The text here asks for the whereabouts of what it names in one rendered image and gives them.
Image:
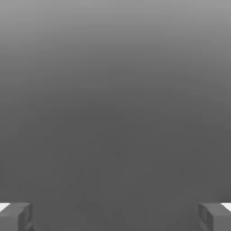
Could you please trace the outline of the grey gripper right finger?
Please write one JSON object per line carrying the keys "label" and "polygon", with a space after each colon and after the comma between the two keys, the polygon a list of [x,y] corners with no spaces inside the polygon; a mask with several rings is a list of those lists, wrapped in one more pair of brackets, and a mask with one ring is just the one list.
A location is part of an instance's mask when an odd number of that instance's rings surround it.
{"label": "grey gripper right finger", "polygon": [[231,203],[200,203],[198,213],[201,231],[231,231]]}

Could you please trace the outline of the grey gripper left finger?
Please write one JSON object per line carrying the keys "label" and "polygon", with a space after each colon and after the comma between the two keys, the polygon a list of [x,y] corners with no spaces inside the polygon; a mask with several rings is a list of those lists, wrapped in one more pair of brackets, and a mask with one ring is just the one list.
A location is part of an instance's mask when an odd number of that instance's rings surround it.
{"label": "grey gripper left finger", "polygon": [[34,231],[32,203],[0,203],[0,231]]}

